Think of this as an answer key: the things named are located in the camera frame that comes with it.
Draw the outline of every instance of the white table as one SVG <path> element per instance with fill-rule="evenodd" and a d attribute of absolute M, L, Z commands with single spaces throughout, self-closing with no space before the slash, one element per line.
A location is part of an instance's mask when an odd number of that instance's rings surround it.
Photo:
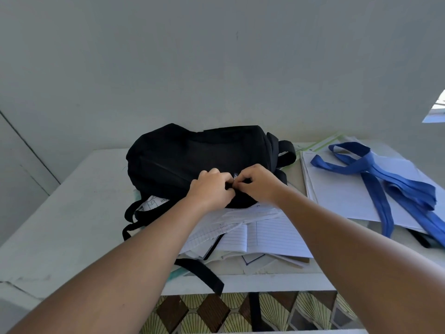
<path fill-rule="evenodd" d="M 400 157 L 382 143 L 367 144 L 378 154 Z M 124 212 L 134 202 L 126 152 L 92 152 L 0 248 L 0 298 L 32 309 L 123 241 Z M 286 173 L 304 192 L 299 161 Z M 405 229 L 396 227 L 393 239 L 445 267 L 445 251 L 421 247 Z M 209 264 L 225 283 L 224 292 L 335 290 L 314 260 L 304 269 L 277 261 L 248 276 L 232 260 Z M 182 276 L 169 281 L 162 294 L 208 292 L 197 277 Z"/>

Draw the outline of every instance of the person's left arm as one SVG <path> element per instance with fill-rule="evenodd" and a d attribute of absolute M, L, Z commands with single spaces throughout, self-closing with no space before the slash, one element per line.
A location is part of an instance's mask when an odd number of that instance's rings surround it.
<path fill-rule="evenodd" d="M 46 298 L 9 334 L 137 333 L 204 214 L 235 196 L 229 173 L 202 171 L 187 196 Z"/>

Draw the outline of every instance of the person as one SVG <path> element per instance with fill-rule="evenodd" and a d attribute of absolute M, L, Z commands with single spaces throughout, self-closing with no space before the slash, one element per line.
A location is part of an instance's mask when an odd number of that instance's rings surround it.
<path fill-rule="evenodd" d="M 243 183 L 247 178 L 251 183 Z M 235 196 L 226 182 L 284 211 L 368 332 L 444 331 L 444 269 L 320 207 L 256 164 L 235 180 L 218 169 L 202 171 L 184 199 L 60 287 L 10 334 L 137 333 L 195 225 Z"/>

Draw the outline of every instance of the forearm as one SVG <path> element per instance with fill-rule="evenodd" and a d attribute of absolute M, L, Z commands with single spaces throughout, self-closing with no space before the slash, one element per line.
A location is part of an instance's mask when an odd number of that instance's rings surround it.
<path fill-rule="evenodd" d="M 11 333 L 137 333 L 203 216 L 185 198 L 43 301 Z"/>
<path fill-rule="evenodd" d="M 433 333 L 444 325 L 442 268 L 290 189 L 276 204 L 368 331 Z M 419 321 L 419 310 L 427 321 Z"/>

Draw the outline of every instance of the blue fabric ribbon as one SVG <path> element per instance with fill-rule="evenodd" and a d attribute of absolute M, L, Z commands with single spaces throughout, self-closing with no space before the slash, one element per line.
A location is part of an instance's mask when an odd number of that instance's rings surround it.
<path fill-rule="evenodd" d="M 354 159 L 346 154 L 339 154 L 334 151 L 336 146 L 350 151 L 360 158 Z M 386 198 L 386 191 L 390 197 L 413 216 L 426 232 L 442 246 L 445 246 L 445 223 L 432 212 L 436 206 L 436 188 L 433 185 L 406 179 L 398 174 L 385 171 L 375 163 L 371 149 L 356 141 L 332 144 L 329 149 L 340 161 L 346 164 L 345 167 L 326 163 L 319 155 L 312 159 L 311 164 L 339 174 L 359 173 L 381 219 L 384 236 L 390 237 L 394 230 L 394 220 Z"/>

